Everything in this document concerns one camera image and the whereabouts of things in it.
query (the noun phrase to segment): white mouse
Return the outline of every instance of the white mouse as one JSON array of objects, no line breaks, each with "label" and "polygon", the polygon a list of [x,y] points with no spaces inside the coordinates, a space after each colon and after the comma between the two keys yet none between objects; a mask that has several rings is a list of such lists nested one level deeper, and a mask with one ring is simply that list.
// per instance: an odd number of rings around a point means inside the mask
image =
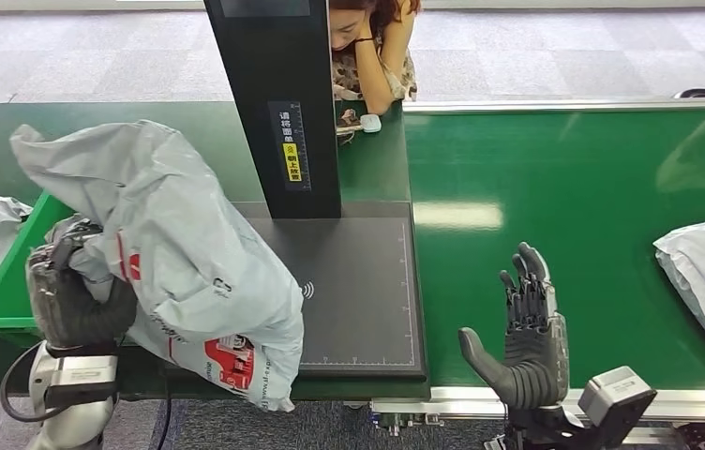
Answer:
[{"label": "white mouse", "polygon": [[377,114],[364,114],[361,116],[361,127],[365,133],[377,133],[381,128],[380,116]]}]

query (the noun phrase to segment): black vertical pole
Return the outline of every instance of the black vertical pole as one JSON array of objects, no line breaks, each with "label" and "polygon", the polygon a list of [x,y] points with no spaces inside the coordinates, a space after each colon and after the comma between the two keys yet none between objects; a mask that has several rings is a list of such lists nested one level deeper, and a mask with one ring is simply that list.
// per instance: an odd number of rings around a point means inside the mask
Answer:
[{"label": "black vertical pole", "polygon": [[341,216],[326,1],[204,0],[273,218]]}]

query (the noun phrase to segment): woman's hair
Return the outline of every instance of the woman's hair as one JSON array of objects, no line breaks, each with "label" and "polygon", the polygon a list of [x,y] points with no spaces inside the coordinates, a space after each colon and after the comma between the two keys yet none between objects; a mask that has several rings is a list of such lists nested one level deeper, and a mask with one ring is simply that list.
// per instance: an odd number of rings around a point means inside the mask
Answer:
[{"label": "woman's hair", "polygon": [[[411,2],[411,12],[421,8],[420,0],[404,0]],[[372,31],[382,30],[391,22],[401,22],[402,13],[399,10],[399,0],[329,0],[331,9],[369,9],[372,11]]]}]

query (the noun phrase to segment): green plastic crate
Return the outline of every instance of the green plastic crate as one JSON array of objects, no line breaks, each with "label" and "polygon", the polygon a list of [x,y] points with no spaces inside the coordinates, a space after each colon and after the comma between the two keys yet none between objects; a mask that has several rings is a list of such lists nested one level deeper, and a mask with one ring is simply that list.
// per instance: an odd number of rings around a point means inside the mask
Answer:
[{"label": "green plastic crate", "polygon": [[24,264],[33,248],[43,244],[52,225],[73,214],[71,208],[46,192],[38,197],[32,214],[0,264],[0,337],[23,347],[41,339],[30,308]]}]

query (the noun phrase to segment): black robotic glove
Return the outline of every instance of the black robotic glove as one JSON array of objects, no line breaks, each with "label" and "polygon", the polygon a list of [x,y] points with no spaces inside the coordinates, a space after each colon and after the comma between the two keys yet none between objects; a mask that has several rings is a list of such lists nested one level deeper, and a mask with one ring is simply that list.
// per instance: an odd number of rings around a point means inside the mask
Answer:
[{"label": "black robotic glove", "polygon": [[482,346],[471,328],[457,336],[463,357],[474,371],[512,409],[558,405],[568,393],[568,338],[565,318],[557,312],[554,286],[546,261],[522,242],[513,255],[518,283],[502,271],[507,293],[507,332],[504,361]]},{"label": "black robotic glove", "polygon": [[137,315],[137,297],[118,278],[109,299],[99,303],[68,262],[85,240],[101,233],[98,225],[72,217],[58,223],[51,243],[33,250],[26,265],[27,288],[35,323],[54,348],[112,342],[126,333]]}]

